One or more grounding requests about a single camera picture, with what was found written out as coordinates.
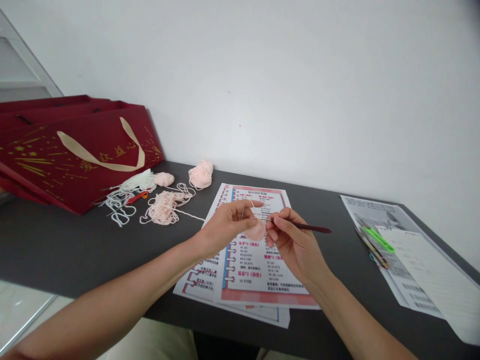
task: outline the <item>brown crochet hook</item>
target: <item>brown crochet hook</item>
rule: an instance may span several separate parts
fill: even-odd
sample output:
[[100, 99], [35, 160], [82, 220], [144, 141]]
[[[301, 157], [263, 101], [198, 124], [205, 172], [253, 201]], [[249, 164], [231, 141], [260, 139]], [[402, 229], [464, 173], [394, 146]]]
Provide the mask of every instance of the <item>brown crochet hook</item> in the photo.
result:
[[[272, 223], [274, 222], [272, 219], [263, 219], [263, 220], [269, 221], [269, 222], [272, 222]], [[324, 233], [324, 234], [330, 234], [332, 232], [332, 230], [330, 230], [329, 228], [322, 227], [322, 226], [305, 225], [305, 224], [300, 224], [298, 222], [293, 222], [293, 221], [290, 221], [290, 223], [292, 223], [293, 225], [295, 225], [299, 229], [312, 230], [312, 231], [316, 231], [316, 232]]]

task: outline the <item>table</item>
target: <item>table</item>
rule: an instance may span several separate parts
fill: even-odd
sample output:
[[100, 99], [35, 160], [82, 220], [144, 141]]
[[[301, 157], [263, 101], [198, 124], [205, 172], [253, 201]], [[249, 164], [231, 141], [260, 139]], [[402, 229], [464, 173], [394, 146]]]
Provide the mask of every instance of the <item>table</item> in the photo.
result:
[[[154, 171], [171, 173], [176, 182], [188, 183], [191, 168], [164, 161]], [[339, 193], [215, 170], [211, 186], [197, 192], [182, 210], [205, 217], [221, 183], [285, 189], [292, 208], [308, 223], [330, 228], [332, 234], [315, 234], [328, 266], [380, 324], [420, 359], [480, 359], [480, 347], [461, 342], [446, 321], [397, 303], [369, 259]], [[202, 221], [182, 214], [173, 225], [141, 225], [139, 216], [147, 202], [140, 199], [135, 206], [137, 214], [120, 228], [106, 217], [110, 211], [105, 207], [77, 216], [24, 199], [7, 203], [0, 207], [0, 278], [77, 298], [152, 260], [202, 226]], [[472, 266], [401, 207], [480, 283], [480, 274]], [[292, 309], [289, 329], [282, 329], [174, 295], [172, 290], [150, 308], [147, 318], [305, 358], [351, 358], [322, 311]]]

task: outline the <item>document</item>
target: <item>document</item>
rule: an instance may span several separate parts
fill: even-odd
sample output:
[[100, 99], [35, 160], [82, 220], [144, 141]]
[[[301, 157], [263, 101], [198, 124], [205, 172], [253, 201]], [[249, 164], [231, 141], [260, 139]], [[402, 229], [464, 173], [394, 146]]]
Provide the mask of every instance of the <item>document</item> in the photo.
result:
[[377, 226], [380, 235], [464, 343], [480, 346], [480, 288], [420, 233]]
[[[231, 193], [231, 185], [222, 183], [205, 219], [204, 225], [210, 220], [221, 204], [232, 200]], [[288, 329], [290, 311], [287, 308], [230, 305], [214, 302], [216, 277], [219, 269], [219, 254], [217, 254], [213, 258], [206, 259], [194, 266], [182, 276], [173, 289], [173, 293], [232, 313]]]
[[[265, 219], [290, 206], [285, 190], [231, 185], [231, 200], [264, 203], [257, 217]], [[241, 233], [219, 253], [214, 301], [220, 304], [268, 305], [279, 308], [320, 309], [307, 289], [285, 264], [278, 249], [265, 240], [252, 241]]]
[[[362, 220], [372, 228], [383, 226], [389, 229], [421, 231], [418, 225], [397, 205], [344, 195], [340, 195], [340, 197], [356, 227], [361, 227], [359, 220]], [[443, 319], [440, 310], [410, 275], [397, 255], [389, 253], [380, 245], [376, 248], [390, 265], [390, 269], [380, 267], [380, 271], [398, 303], [403, 307]]]

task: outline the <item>pink yarn ball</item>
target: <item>pink yarn ball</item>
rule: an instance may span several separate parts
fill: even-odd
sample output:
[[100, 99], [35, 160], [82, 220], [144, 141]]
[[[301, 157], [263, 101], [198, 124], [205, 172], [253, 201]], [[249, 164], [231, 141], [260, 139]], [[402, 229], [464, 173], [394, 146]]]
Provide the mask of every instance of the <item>pink yarn ball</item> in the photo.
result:
[[212, 184], [214, 165], [210, 161], [202, 160], [197, 166], [188, 171], [190, 185], [197, 190], [208, 188]]
[[169, 174], [168, 172], [159, 172], [155, 175], [153, 181], [158, 186], [170, 186], [174, 183], [175, 178], [172, 174]]
[[265, 237], [267, 228], [262, 220], [257, 220], [257, 223], [251, 229], [245, 230], [243, 233], [247, 238], [253, 241], [260, 241]]

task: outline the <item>person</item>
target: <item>person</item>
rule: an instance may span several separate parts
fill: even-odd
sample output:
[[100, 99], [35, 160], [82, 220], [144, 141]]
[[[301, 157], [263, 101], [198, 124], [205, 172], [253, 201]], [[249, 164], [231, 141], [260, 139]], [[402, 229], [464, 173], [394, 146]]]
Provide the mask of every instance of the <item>person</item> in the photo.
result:
[[[254, 217], [252, 206], [262, 207], [263, 203], [237, 200], [221, 205], [192, 238], [71, 302], [16, 344], [3, 359], [98, 358], [125, 337], [183, 274], [254, 227], [260, 220]], [[416, 359], [330, 271], [312, 232], [289, 222], [306, 224], [295, 211], [286, 207], [268, 218], [273, 222], [266, 222], [266, 243], [278, 248], [288, 268], [320, 305], [354, 359]]]

